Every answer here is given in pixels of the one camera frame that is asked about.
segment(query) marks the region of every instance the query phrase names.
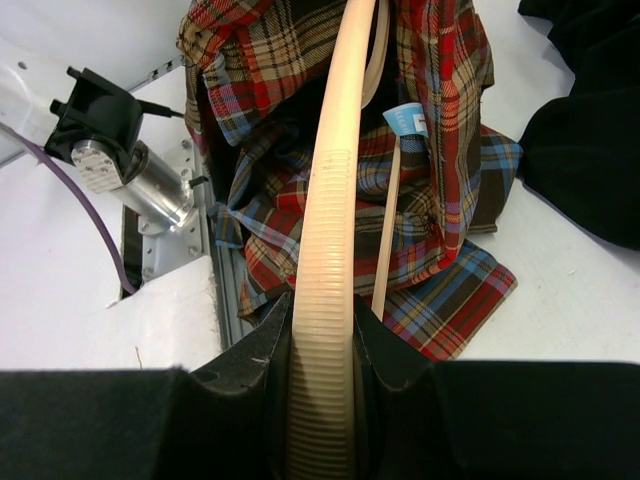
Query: beige strap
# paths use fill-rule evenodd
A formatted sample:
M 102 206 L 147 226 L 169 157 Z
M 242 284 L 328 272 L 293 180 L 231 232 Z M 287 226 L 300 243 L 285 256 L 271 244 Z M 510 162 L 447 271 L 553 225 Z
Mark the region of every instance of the beige strap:
M 400 137 L 396 137 L 396 143 L 393 149 L 393 161 L 391 163 L 391 176 L 389 178 L 389 191 L 387 192 L 387 205 L 384 211 L 384 223 L 382 224 L 382 238 L 380 239 L 376 281 L 373 286 L 373 300 L 371 302 L 371 310 L 380 320 L 382 320 L 384 313 L 384 300 L 387 293 L 387 280 L 389 279 L 389 261 L 391 259 L 391 243 L 393 241 L 393 227 L 396 220 L 399 185 Z
M 378 90 L 382 71 L 384 70 L 384 58 L 387 56 L 389 44 L 389 0 L 378 1 L 378 19 L 376 21 L 376 33 L 371 50 L 371 58 L 364 72 L 364 85 L 362 88 L 362 108 L 371 102 Z

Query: black cloth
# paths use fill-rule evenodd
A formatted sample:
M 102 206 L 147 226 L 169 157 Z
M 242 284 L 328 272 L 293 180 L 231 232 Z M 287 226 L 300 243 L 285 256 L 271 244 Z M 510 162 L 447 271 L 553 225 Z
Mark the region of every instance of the black cloth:
M 640 250 L 640 0 L 522 0 L 576 81 L 520 140 L 519 175 L 574 222 Z

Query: black fabric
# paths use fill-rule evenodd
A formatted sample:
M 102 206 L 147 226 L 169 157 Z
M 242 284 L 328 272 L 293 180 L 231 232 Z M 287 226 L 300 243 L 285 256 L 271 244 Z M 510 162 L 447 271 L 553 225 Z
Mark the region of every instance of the black fabric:
M 292 315 L 191 375 L 0 372 L 0 479 L 285 478 Z M 431 362 L 354 317 L 358 479 L 640 478 L 640 366 Z
M 522 0 L 519 12 L 554 22 L 549 39 L 576 73 L 569 97 L 529 122 L 519 175 L 583 228 L 640 250 L 640 1 Z

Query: plaid fabric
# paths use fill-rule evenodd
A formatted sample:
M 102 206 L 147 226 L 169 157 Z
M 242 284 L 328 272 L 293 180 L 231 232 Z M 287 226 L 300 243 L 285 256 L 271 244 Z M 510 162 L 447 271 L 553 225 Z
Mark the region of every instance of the plaid fabric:
M 196 0 L 181 25 L 187 125 L 211 166 L 231 165 L 228 198 L 211 214 L 218 243 L 244 249 L 245 317 L 295 288 L 314 134 L 344 4 Z M 480 125 L 493 66 L 470 0 L 396 0 L 390 42 L 360 129 L 355 290 L 371 295 L 375 279 L 395 138 L 382 112 L 419 101 L 429 138 L 401 141 L 384 322 L 428 357 L 446 359 L 515 288 L 513 275 L 466 235 L 496 230 L 521 151 Z

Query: white wall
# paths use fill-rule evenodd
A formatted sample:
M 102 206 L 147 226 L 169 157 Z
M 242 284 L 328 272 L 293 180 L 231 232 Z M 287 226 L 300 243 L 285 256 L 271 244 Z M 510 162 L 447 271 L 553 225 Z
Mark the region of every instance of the white wall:
M 136 96 L 178 109 L 184 70 Z M 147 116 L 140 139 L 161 157 L 188 138 L 177 118 Z M 122 205 L 62 168 L 120 243 Z M 28 155 L 0 169 L 0 370 L 197 368 L 217 356 L 219 323 L 210 257 L 174 270 L 123 301 L 107 249 L 80 204 Z
M 0 36 L 129 88 L 176 57 L 190 0 L 0 0 Z M 0 138 L 0 162 L 15 147 Z

